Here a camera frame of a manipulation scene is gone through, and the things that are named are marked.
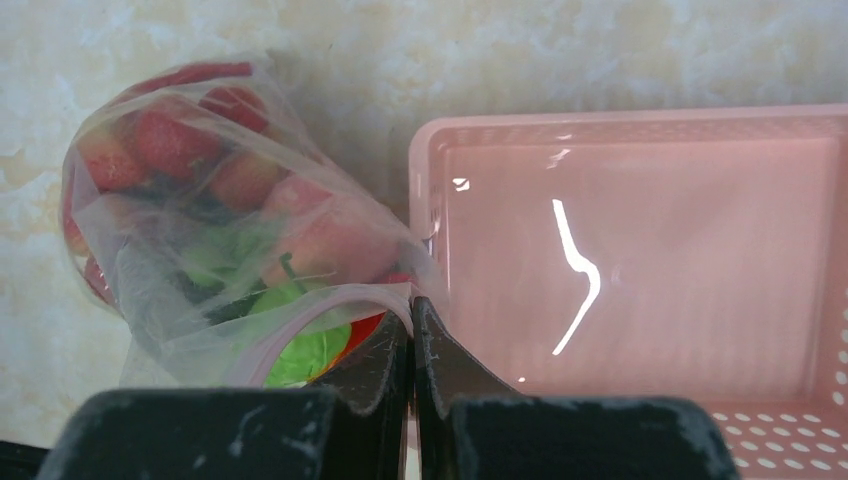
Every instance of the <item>plastic bag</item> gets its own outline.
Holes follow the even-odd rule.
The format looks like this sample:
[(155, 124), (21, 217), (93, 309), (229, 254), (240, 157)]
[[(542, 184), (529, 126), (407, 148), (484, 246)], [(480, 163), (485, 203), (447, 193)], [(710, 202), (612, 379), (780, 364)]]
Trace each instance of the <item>plastic bag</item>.
[(317, 149), (273, 68), (163, 72), (68, 150), (60, 223), (88, 290), (130, 327), (123, 384), (302, 384), (380, 312), (408, 320), (410, 285), (446, 301), (427, 251)]

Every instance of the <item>artificial strawberry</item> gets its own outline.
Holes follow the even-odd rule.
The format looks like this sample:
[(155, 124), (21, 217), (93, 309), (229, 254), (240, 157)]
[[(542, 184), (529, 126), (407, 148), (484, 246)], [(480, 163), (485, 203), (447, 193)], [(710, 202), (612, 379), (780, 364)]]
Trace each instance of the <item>artificial strawberry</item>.
[(215, 78), (249, 77), (251, 74), (253, 74), (253, 66), (250, 62), (192, 63), (171, 73), (137, 83), (121, 92), (106, 106), (118, 105), (166, 87), (205, 82)]
[[(270, 256), (291, 255), (291, 267), (302, 277), (332, 284), (367, 283), (397, 261), (398, 244), (350, 200), (294, 218), (271, 249)], [(262, 273), (266, 285), (290, 281), (279, 262)]]
[(200, 106), (254, 132), (268, 126), (265, 103), (244, 87), (216, 87), (200, 100)]
[(101, 192), (133, 187), (150, 178), (147, 167), (105, 127), (98, 126), (86, 132), (77, 140), (76, 147), (94, 185)]
[(180, 180), (192, 180), (204, 162), (218, 158), (223, 141), (190, 123), (209, 115), (179, 95), (161, 97), (139, 113), (135, 149), (148, 166)]
[(303, 175), (289, 175), (278, 183), (265, 202), (264, 213), (272, 218), (279, 215), (297, 216), (333, 198), (329, 190)]
[(209, 190), (230, 209), (248, 212), (265, 202), (282, 175), (283, 169), (273, 160), (253, 152), (239, 152), (215, 172)]

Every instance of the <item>red strawberry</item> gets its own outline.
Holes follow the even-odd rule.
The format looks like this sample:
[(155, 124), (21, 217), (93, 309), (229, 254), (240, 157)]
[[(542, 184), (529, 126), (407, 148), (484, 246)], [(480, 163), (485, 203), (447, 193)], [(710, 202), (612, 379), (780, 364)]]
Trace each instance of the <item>red strawberry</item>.
[(144, 183), (147, 167), (136, 161), (105, 127), (95, 127), (76, 142), (91, 179), (100, 191), (120, 190)]
[(268, 111), (262, 99), (244, 87), (213, 88), (200, 100), (200, 106), (254, 132), (268, 126)]
[(333, 194), (302, 175), (289, 175), (278, 183), (265, 202), (264, 216), (296, 216), (330, 200)]
[(62, 233), (65, 236), (65, 244), (68, 246), (68, 249), (77, 255), (85, 256), (90, 253), (88, 250), (88, 244), (85, 243), (85, 238), (83, 238), (77, 222), (75, 222), (71, 216), (71, 200), (74, 196), (73, 185), (74, 165), (71, 165), (70, 173), (63, 185), (60, 221), (62, 222)]
[(218, 158), (223, 142), (189, 124), (208, 115), (179, 95), (151, 103), (138, 116), (135, 148), (150, 167), (180, 180), (192, 180), (196, 166)]
[(88, 283), (88, 286), (91, 287), (95, 295), (100, 297), (106, 304), (115, 306), (115, 296), (112, 294), (112, 289), (109, 288), (109, 285), (106, 285), (106, 277), (103, 275), (103, 271), (94, 257), (88, 257), (88, 260), (86, 260), (83, 278), (85, 278), (86, 283)]
[[(273, 197), (272, 192), (263, 212), (266, 218), (274, 215), (269, 209), (279, 208), (271, 202)], [(398, 244), (391, 232), (374, 224), (369, 213), (355, 199), (340, 196), (290, 217), (262, 279), (268, 286), (289, 281), (277, 259), (290, 254), (289, 265), (300, 277), (320, 277), (336, 285), (374, 280), (395, 263)]]
[(261, 206), (282, 174), (273, 160), (253, 152), (234, 154), (224, 162), (209, 182), (209, 190), (221, 203), (239, 212)]
[(250, 62), (191, 63), (178, 70), (145, 80), (127, 91), (144, 94), (174, 85), (188, 85), (223, 77), (249, 77), (253, 73)]

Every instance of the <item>pink plastic basket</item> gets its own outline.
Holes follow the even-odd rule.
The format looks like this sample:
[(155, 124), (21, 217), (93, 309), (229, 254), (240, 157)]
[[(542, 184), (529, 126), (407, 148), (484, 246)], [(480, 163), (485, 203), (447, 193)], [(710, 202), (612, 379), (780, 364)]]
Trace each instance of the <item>pink plastic basket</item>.
[(848, 478), (848, 105), (437, 120), (410, 199), (517, 389), (691, 398), (746, 478)]

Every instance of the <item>table surface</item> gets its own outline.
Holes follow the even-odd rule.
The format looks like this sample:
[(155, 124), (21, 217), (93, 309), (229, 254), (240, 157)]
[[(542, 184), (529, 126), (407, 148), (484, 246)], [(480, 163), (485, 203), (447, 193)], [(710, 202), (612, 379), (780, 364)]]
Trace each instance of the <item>table surface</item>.
[(401, 212), (433, 118), (848, 101), (842, 0), (11, 0), (0, 9), (0, 438), (39, 446), (129, 344), (56, 222), (82, 120), (182, 62), (270, 49), (316, 141)]

